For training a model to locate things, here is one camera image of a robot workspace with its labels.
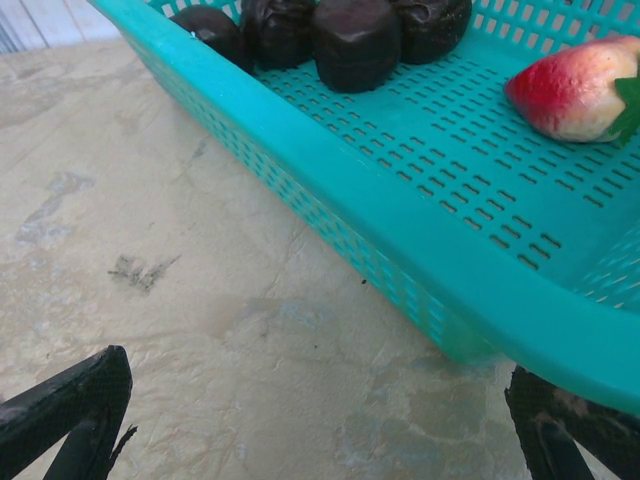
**table surface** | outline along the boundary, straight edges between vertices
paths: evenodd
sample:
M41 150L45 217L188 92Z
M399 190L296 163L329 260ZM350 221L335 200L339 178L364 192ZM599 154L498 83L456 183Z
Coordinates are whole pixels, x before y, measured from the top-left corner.
M0 95L0 395L124 346L110 479L530 478L513 365L447 361L124 42L0 57Z

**red strawberry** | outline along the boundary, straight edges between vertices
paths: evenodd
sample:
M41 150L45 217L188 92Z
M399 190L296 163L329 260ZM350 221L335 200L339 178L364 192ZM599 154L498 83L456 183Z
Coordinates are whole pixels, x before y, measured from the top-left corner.
M529 66L507 81L505 94L528 123L551 138L607 142L621 136L627 141L640 123L639 54L637 37L591 40ZM629 112L622 119L625 107ZM622 124L616 122L619 117Z

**dark chocolate piece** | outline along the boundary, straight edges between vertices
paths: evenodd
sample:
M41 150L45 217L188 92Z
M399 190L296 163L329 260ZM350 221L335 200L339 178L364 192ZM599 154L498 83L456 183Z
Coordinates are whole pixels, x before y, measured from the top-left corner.
M253 60L242 32L222 10L192 5L180 10L171 20L245 72L253 73Z
M321 0L313 42L318 76L331 90L373 90L400 61L400 19L388 0Z
M240 29L264 70L297 67L311 60L314 0L242 0Z
M403 63L433 62L458 46L471 20L471 0L391 0L402 21Z

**strawberry leaf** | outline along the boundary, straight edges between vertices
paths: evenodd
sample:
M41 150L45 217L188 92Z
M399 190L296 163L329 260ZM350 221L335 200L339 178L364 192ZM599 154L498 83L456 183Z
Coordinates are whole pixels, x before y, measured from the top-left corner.
M640 77L617 78L618 96L627 105L609 128L609 134L620 133L620 144L625 146L640 128Z

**plastic basket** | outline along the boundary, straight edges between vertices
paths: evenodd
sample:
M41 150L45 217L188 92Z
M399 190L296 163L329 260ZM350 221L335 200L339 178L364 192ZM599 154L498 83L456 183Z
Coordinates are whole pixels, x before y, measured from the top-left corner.
M589 35L640 34L616 0L476 1L459 47L331 93L309 62L252 78L168 21L187 0L91 0L158 83L448 356L502 352L640 413L640 136L565 145L502 85ZM214 2L237 20L239 2Z

